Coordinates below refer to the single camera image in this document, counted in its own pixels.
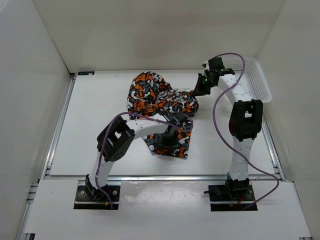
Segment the camouflage patterned shorts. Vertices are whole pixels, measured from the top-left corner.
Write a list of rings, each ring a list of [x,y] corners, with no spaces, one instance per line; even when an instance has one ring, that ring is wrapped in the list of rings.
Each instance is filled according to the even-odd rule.
[[[161,75],[153,71],[144,71],[130,84],[127,110],[146,117],[154,116],[161,111],[182,112],[193,117],[199,110],[199,103],[192,93],[174,89]],[[142,139],[155,154],[186,159],[191,134],[191,131],[174,130],[172,145],[161,143],[159,134],[150,134]]]

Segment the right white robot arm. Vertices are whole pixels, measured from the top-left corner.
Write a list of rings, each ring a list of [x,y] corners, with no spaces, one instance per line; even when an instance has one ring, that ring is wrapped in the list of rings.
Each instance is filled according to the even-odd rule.
[[[214,193],[229,200],[242,199],[249,190],[249,158],[252,145],[262,129],[263,103],[243,89],[234,70],[226,68],[221,57],[213,57],[202,66],[204,71],[198,74],[192,96],[209,95],[213,87],[219,87],[232,104],[228,122],[233,139],[231,165],[224,186]]]

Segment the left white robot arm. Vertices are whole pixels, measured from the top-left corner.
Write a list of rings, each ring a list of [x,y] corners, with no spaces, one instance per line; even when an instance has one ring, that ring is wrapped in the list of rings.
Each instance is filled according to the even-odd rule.
[[[194,122],[187,114],[163,110],[153,116],[129,113],[132,118],[128,120],[122,116],[115,116],[97,137],[97,159],[85,179],[85,192],[95,202],[111,201],[107,186],[112,166],[137,139],[143,139],[157,155],[188,156]]]

